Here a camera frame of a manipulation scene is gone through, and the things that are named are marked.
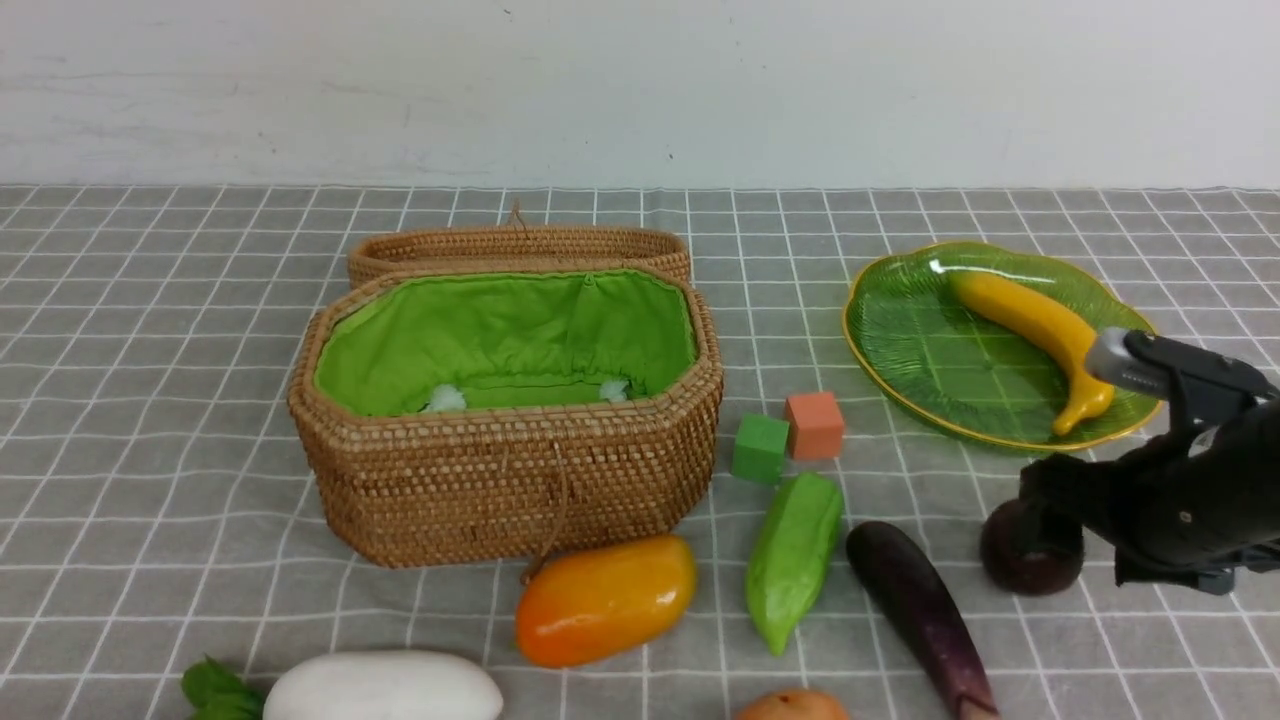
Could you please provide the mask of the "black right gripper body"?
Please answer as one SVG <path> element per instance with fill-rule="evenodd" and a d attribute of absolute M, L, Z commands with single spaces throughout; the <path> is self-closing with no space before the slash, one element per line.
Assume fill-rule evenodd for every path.
<path fill-rule="evenodd" d="M 1020 498 L 1110 543 L 1117 585 L 1228 594 L 1239 569 L 1277 570 L 1277 402 L 1112 460 L 1050 455 L 1023 469 Z"/>

